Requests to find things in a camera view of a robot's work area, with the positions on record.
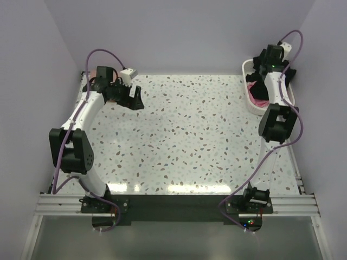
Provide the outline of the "black t shirt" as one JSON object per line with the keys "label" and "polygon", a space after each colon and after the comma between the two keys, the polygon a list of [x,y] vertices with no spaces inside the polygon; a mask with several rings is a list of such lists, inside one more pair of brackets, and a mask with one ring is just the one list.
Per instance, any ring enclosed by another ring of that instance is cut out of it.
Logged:
{"label": "black t shirt", "polygon": [[[264,84],[264,81],[259,74],[259,67],[260,67],[260,57],[254,57],[253,58],[253,68],[255,69],[255,72],[252,74],[246,75],[246,82],[249,86],[249,92],[250,95],[256,99],[261,101],[268,101],[268,91],[266,89],[266,86]],[[290,82],[293,80],[297,73],[296,69],[292,69],[289,67],[285,72],[285,86],[286,89],[289,87]]]}

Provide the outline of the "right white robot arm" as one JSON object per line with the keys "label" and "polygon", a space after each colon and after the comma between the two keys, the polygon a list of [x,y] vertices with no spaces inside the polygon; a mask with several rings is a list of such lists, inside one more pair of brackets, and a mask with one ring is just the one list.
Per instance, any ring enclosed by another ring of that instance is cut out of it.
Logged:
{"label": "right white robot arm", "polygon": [[241,185],[243,195],[230,201],[241,213],[257,213],[261,209],[273,213],[270,199],[271,176],[281,148],[291,145],[290,137],[299,113],[289,100],[285,87],[285,71],[282,62],[291,51],[286,42],[269,45],[259,58],[261,82],[268,91],[269,105],[260,121],[258,134],[261,137],[260,159],[254,173]]}

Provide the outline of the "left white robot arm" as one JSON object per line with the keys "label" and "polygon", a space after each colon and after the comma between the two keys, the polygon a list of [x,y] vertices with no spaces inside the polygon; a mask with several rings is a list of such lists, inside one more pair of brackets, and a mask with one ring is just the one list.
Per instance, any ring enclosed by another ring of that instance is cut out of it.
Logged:
{"label": "left white robot arm", "polygon": [[[89,211],[119,212],[112,201],[110,189],[94,168],[94,152],[88,139],[88,131],[98,112],[111,101],[136,111],[144,109],[141,87],[133,84],[137,70],[98,66],[94,76],[86,81],[81,99],[72,115],[60,127],[49,132],[49,143],[55,173],[52,194],[57,194],[68,182],[76,179],[85,191],[81,202]],[[59,173],[70,176],[61,185]]]}

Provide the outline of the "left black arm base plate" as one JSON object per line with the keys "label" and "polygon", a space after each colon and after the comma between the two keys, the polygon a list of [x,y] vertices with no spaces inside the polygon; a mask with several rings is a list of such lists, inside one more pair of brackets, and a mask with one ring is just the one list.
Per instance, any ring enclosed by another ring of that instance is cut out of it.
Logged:
{"label": "left black arm base plate", "polygon": [[[130,205],[128,198],[118,195],[111,195],[109,198],[105,198],[120,208],[121,213],[128,212],[128,206]],[[79,199],[81,203],[81,213],[111,213],[114,212],[114,206],[109,203],[102,202],[96,198],[84,196]]]}

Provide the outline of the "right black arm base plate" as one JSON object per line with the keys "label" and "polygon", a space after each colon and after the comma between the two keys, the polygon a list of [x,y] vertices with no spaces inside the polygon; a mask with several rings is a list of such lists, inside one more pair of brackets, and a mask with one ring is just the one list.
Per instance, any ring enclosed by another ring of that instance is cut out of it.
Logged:
{"label": "right black arm base plate", "polygon": [[225,207],[228,214],[272,214],[274,212],[270,199],[266,204],[245,202],[242,195],[232,196],[225,202]]}

